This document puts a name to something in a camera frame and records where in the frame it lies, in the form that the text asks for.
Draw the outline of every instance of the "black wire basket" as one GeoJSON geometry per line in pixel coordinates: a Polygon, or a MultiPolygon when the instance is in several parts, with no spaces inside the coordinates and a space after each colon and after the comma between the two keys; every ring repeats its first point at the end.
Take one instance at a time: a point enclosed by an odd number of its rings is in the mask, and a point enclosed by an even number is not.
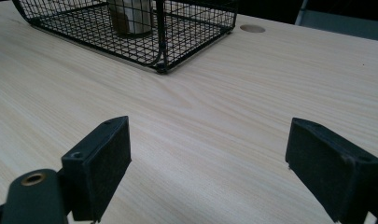
{"type": "Polygon", "coordinates": [[[229,34],[238,0],[13,0],[32,26],[166,73],[229,34]]]}

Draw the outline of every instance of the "grommet hole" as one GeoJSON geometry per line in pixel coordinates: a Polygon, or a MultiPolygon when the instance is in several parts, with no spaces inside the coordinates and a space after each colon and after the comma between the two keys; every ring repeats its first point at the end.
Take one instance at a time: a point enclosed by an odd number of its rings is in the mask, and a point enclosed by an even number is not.
{"type": "Polygon", "coordinates": [[[265,29],[261,26],[245,24],[240,26],[241,30],[249,32],[249,33],[264,33],[265,29]]]}

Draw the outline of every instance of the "circular hole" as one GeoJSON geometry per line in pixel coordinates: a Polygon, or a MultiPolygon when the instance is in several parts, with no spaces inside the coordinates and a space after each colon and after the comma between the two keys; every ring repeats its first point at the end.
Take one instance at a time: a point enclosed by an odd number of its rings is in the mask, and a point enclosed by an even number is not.
{"type": "Polygon", "coordinates": [[[83,154],[81,154],[81,152],[74,152],[70,156],[73,158],[81,158],[83,154]]]}
{"type": "Polygon", "coordinates": [[[24,186],[32,186],[42,182],[45,178],[46,175],[43,173],[28,175],[22,180],[21,184],[24,186]]]}
{"type": "Polygon", "coordinates": [[[240,28],[241,30],[247,31],[249,33],[264,33],[265,32],[264,28],[257,25],[246,24],[246,25],[242,25],[240,28]]]}

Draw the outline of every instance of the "dark background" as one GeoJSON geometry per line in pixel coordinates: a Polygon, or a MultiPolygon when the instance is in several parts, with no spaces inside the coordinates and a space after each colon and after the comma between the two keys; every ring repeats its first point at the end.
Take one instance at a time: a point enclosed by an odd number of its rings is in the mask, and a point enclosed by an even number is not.
{"type": "MultiPolygon", "coordinates": [[[[240,14],[293,24],[303,0],[241,0],[240,14]]],[[[308,0],[307,9],[378,21],[378,0],[308,0]]]]}

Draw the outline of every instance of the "wooden table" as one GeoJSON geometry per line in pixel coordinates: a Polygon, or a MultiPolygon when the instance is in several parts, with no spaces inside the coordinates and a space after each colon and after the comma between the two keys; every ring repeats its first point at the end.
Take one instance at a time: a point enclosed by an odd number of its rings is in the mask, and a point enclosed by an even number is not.
{"type": "Polygon", "coordinates": [[[160,76],[0,3],[0,204],[16,177],[59,170],[124,115],[133,162],[103,223],[332,223],[287,168],[290,122],[321,123],[378,157],[378,42],[238,16],[231,35],[160,76]]]}

